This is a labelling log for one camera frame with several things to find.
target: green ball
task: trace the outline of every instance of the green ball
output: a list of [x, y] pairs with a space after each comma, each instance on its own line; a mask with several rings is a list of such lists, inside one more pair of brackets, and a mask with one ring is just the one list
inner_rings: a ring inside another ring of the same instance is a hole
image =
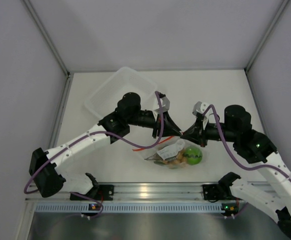
[[188, 146], [183, 156], [187, 158], [187, 163], [189, 165], [196, 165], [202, 160], [202, 151], [196, 146]]

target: transparent bin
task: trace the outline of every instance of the transparent bin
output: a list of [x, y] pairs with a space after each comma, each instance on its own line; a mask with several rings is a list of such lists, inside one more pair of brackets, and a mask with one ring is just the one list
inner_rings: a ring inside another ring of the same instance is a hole
[[139, 94], [141, 107], [144, 108], [150, 98], [155, 96], [157, 89], [158, 85], [151, 79], [129, 67], [122, 67], [87, 97], [84, 106], [98, 119], [102, 119], [115, 110], [124, 94]]

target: plastic bag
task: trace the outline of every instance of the plastic bag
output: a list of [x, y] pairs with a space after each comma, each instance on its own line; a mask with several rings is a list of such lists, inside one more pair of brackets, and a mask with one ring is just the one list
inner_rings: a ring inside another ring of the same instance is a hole
[[144, 160], [170, 169], [184, 168], [201, 162], [203, 153], [200, 148], [179, 137], [169, 137], [149, 149], [134, 149]]

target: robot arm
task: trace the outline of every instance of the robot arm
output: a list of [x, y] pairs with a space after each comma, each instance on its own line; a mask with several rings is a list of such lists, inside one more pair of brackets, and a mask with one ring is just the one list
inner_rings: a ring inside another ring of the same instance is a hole
[[163, 121], [158, 114], [159, 109], [141, 110], [140, 96], [129, 92], [117, 103], [114, 112], [105, 116], [85, 133], [45, 152], [41, 148], [35, 150], [32, 153], [29, 173], [41, 196], [47, 198], [62, 191], [76, 192], [93, 198], [99, 188], [96, 179], [89, 173], [69, 173], [66, 169], [82, 156], [113, 144], [127, 135], [130, 132], [129, 125], [153, 129], [154, 138], [160, 135], [161, 126], [163, 126], [162, 137], [180, 136], [181, 130], [168, 114], [170, 105], [168, 98], [161, 93], [157, 93], [157, 98], [163, 111]]
[[[284, 164], [277, 148], [263, 133], [252, 129], [251, 115], [239, 105], [224, 110], [224, 123], [211, 105], [216, 123], [209, 123], [207, 103], [198, 102], [193, 109], [196, 121], [181, 136], [205, 147], [208, 140], [222, 141], [232, 160], [247, 171], [258, 170], [273, 187], [278, 197], [272, 196], [247, 183], [233, 172], [226, 174], [213, 194], [223, 199], [240, 198], [270, 216], [280, 229], [291, 238], [291, 171]], [[234, 150], [253, 167], [242, 165], [231, 153], [226, 142], [232, 142]]]

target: white table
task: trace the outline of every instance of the white table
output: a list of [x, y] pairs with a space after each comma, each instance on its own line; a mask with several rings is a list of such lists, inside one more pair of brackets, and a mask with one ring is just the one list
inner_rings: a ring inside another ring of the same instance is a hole
[[[98, 122], [85, 107], [87, 96], [109, 78], [111, 72], [75, 73], [66, 104], [58, 145], [70, 141]], [[192, 70], [192, 71], [145, 71], [148, 76], [166, 90], [170, 100], [169, 114], [174, 122], [185, 131], [194, 122], [192, 109], [197, 101], [214, 104], [224, 120], [224, 109], [238, 104], [252, 115], [252, 125], [262, 132], [262, 125], [243, 70]], [[130, 141], [149, 145], [155, 141], [152, 130], [142, 127], [131, 128], [126, 136]], [[227, 155], [221, 142], [209, 141], [202, 148], [200, 164], [181, 169], [168, 169], [140, 159], [132, 147], [124, 142], [98, 149], [81, 161], [73, 164], [69, 171], [91, 173], [99, 182], [111, 183], [169, 183], [169, 182], [217, 182], [228, 172], [235, 172], [250, 182], [265, 182], [257, 172], [247, 172], [237, 167]], [[239, 161], [248, 165], [235, 154]]]

